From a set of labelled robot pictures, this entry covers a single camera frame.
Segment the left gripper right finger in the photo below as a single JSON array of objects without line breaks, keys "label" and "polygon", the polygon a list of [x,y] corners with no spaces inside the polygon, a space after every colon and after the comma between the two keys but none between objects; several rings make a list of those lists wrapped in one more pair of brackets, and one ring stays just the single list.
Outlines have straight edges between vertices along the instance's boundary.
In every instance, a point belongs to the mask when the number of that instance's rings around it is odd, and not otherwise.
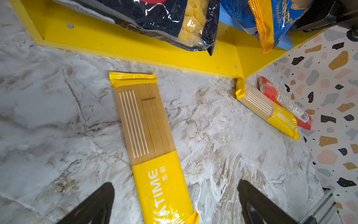
[{"label": "left gripper right finger", "polygon": [[249,181],[238,184],[242,215],[246,224],[296,224],[297,221],[268,199]]}]

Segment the red long spaghetti pack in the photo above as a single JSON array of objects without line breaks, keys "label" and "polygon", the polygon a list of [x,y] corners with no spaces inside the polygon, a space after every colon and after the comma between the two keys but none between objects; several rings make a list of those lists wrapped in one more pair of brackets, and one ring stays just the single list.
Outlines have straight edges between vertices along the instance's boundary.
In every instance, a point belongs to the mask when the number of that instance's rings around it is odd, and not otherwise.
[{"label": "red long spaghetti pack", "polygon": [[297,125],[308,131],[311,130],[312,120],[310,115],[300,108],[293,100],[287,97],[280,89],[278,89],[271,81],[263,76],[257,78],[258,89],[269,99],[276,102],[292,113],[297,121]]}]

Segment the dark penne pasta bag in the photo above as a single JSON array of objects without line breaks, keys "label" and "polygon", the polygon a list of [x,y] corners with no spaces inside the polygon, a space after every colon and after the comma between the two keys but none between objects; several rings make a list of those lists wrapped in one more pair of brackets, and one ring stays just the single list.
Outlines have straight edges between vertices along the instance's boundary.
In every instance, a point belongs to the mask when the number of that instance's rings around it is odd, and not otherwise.
[{"label": "dark penne pasta bag", "polygon": [[165,1],[58,1],[76,12],[119,25],[181,49],[213,55],[220,2]]}]

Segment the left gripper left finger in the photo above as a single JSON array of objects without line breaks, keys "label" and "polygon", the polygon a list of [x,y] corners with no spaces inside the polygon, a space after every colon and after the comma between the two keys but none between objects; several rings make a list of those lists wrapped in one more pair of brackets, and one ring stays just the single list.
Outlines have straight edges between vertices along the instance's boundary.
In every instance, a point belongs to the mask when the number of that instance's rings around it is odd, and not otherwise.
[{"label": "left gripper left finger", "polygon": [[106,182],[58,223],[108,224],[111,218],[114,198],[113,184]]}]

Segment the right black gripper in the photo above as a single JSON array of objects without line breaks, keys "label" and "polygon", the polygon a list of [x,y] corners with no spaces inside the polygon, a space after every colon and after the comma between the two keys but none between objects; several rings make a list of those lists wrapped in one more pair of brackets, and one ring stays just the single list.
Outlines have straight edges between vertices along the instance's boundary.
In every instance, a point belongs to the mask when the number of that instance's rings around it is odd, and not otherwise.
[{"label": "right black gripper", "polygon": [[289,31],[311,33],[336,25],[348,29],[349,40],[358,41],[358,0],[313,1]]}]

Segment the yellow Pastatime pack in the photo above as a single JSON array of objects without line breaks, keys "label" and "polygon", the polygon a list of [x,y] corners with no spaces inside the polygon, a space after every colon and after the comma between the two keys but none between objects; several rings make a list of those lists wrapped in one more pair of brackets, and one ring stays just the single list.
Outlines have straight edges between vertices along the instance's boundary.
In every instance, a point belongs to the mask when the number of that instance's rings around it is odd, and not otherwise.
[{"label": "yellow Pastatime pack", "polygon": [[156,74],[110,72],[144,222],[196,224]]},{"label": "yellow Pastatime pack", "polygon": [[292,113],[265,96],[243,77],[236,78],[236,99],[271,126],[294,140],[301,140]]}]

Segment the blue orange orecchiette bag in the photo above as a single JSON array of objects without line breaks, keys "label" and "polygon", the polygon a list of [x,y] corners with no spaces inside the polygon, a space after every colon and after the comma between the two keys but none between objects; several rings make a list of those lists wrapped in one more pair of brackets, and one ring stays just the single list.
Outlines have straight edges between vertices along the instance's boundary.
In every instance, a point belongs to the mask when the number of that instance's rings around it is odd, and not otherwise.
[{"label": "blue orange orecchiette bag", "polygon": [[228,14],[249,35],[256,36],[262,53],[272,51],[313,1],[227,0],[221,1]]}]

